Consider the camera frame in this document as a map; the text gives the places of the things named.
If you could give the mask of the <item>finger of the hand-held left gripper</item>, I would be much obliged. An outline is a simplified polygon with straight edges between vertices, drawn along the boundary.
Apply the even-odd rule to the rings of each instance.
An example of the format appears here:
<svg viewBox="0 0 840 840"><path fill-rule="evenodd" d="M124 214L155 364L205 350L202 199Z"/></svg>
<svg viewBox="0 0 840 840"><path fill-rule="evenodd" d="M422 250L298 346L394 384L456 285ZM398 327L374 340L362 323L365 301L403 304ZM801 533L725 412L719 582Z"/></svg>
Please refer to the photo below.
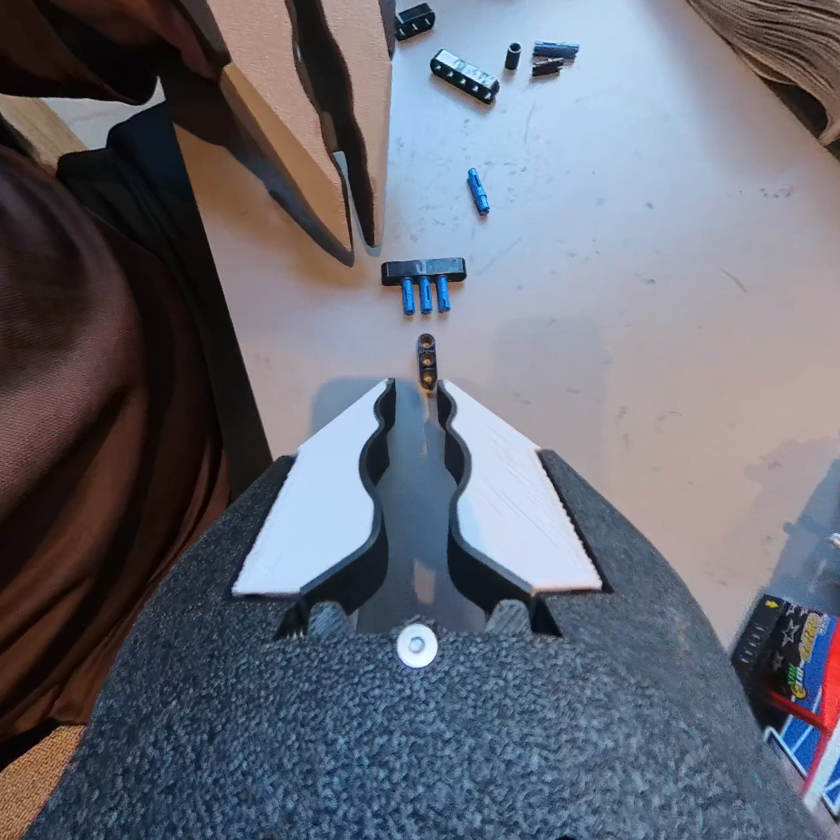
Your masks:
<svg viewBox="0 0 840 840"><path fill-rule="evenodd" d="M324 1L322 10L340 59L339 147L365 243L377 249L385 224L392 59L383 9L376 1Z"/></svg>
<svg viewBox="0 0 840 840"><path fill-rule="evenodd" d="M323 251L354 264L347 192L301 80L293 6L210 1L227 56L220 89L259 157L268 193Z"/></svg>

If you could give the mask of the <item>open instruction booklet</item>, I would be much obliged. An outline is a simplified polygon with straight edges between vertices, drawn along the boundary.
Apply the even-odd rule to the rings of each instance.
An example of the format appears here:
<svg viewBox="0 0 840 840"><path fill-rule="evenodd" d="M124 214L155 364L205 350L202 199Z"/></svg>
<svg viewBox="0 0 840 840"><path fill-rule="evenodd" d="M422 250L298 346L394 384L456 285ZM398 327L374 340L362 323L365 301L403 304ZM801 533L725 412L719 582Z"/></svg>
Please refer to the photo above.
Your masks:
<svg viewBox="0 0 840 840"><path fill-rule="evenodd" d="M822 106L827 146L839 136L838 1L689 1L751 69Z"/></svg>

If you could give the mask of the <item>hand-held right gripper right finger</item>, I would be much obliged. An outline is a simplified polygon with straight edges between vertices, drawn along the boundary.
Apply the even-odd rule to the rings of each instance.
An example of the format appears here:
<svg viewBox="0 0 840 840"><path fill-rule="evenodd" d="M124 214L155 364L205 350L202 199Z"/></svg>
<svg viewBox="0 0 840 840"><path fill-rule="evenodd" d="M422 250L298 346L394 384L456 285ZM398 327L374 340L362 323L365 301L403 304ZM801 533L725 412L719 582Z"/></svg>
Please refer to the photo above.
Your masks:
<svg viewBox="0 0 840 840"><path fill-rule="evenodd" d="M483 611L602 592L540 447L451 381L437 383L437 409L455 481L447 562L456 590Z"/></svg>

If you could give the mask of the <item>person's left forearm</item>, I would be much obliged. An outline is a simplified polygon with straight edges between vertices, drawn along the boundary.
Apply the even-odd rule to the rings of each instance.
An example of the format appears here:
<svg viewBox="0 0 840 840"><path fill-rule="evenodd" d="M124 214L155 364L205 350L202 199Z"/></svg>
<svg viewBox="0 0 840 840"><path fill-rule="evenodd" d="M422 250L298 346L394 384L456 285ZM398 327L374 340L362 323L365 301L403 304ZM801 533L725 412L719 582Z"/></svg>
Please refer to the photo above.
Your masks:
<svg viewBox="0 0 840 840"><path fill-rule="evenodd" d="M213 50L188 2L2 1L1 92L143 104L161 58L215 80Z"/></svg>

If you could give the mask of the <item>red toy brick car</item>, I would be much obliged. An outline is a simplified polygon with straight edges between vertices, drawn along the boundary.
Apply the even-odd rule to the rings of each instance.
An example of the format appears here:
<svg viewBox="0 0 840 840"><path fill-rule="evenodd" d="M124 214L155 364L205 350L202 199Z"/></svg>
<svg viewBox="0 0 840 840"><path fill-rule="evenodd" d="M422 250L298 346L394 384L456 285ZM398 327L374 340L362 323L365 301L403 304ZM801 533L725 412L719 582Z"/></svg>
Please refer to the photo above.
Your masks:
<svg viewBox="0 0 840 840"><path fill-rule="evenodd" d="M805 807L839 814L838 606L761 592L730 661L763 729L801 777Z"/></svg>

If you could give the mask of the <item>long black toy beam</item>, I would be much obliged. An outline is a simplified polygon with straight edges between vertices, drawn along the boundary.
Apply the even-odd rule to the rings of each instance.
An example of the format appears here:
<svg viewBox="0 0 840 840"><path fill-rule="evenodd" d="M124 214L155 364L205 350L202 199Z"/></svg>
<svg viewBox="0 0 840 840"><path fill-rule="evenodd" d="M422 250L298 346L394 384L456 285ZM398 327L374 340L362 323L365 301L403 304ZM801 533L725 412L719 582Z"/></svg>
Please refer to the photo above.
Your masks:
<svg viewBox="0 0 840 840"><path fill-rule="evenodd" d="M440 49L430 59L429 66L434 76L478 102L492 105L497 99L501 88L499 79L447 49Z"/></svg>
<svg viewBox="0 0 840 840"><path fill-rule="evenodd" d="M381 284L385 287L401 286L406 278L415 282L420 277L463 281L467 277L466 261L461 257L447 257L390 260L381 265Z"/></svg>

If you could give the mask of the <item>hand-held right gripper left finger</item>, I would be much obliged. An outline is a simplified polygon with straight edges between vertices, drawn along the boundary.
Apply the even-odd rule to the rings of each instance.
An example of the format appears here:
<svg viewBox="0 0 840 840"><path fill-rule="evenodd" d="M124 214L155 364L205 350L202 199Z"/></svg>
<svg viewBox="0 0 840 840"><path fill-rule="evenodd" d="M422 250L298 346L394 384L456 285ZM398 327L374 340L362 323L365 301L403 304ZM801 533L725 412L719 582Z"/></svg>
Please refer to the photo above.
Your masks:
<svg viewBox="0 0 840 840"><path fill-rule="evenodd" d="M394 379L378 382L302 444L232 586L234 598L358 611L389 558L378 486L390 465Z"/></svg>

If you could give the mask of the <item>white desk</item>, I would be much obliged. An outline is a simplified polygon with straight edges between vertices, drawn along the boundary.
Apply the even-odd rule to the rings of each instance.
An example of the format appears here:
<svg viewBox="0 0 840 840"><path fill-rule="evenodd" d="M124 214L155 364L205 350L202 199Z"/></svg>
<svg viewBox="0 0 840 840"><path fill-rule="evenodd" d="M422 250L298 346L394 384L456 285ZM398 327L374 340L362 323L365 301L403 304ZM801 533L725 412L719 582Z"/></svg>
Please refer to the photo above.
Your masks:
<svg viewBox="0 0 840 840"><path fill-rule="evenodd" d="M838 162L686 3L430 5L393 60L382 247L352 267L209 128L176 127L271 456L396 380L392 556L360 629L482 624L448 578L422 332L654 544L725 647L761 592L838 606ZM532 78L537 40L581 48ZM433 75L440 49L499 79L492 105ZM447 257L467 267L450 311L434 278L406 317L382 264Z"/></svg>

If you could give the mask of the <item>person's brown sweater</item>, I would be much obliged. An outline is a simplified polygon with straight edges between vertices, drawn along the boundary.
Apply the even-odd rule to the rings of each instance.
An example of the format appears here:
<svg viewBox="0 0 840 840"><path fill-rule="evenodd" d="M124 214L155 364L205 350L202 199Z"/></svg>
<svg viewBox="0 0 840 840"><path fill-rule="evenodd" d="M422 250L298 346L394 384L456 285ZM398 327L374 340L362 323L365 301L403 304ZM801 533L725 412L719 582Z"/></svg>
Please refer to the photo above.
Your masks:
<svg viewBox="0 0 840 840"><path fill-rule="evenodd" d="M1 734L89 719L136 616L225 509L170 270L2 150Z"/></svg>

